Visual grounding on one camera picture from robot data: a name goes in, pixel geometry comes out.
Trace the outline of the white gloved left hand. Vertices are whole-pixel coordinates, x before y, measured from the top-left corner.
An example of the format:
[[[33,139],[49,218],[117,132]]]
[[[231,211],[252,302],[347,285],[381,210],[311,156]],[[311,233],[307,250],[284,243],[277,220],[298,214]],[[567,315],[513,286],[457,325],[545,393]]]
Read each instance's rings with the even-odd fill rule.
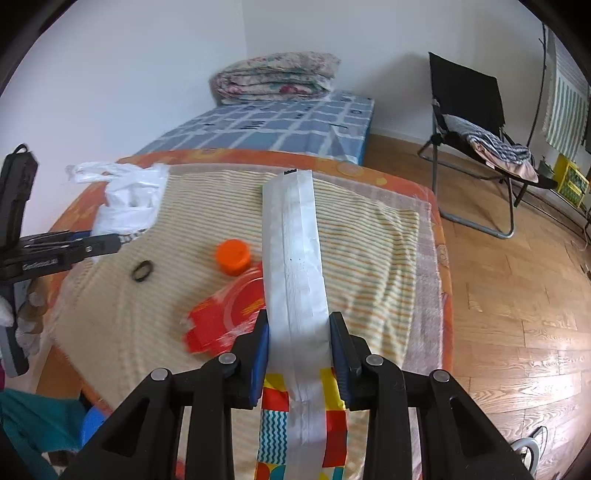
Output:
[[[26,358],[39,352],[43,316],[48,309],[47,297],[45,280],[33,280],[28,287],[26,300],[18,311],[15,336]]]

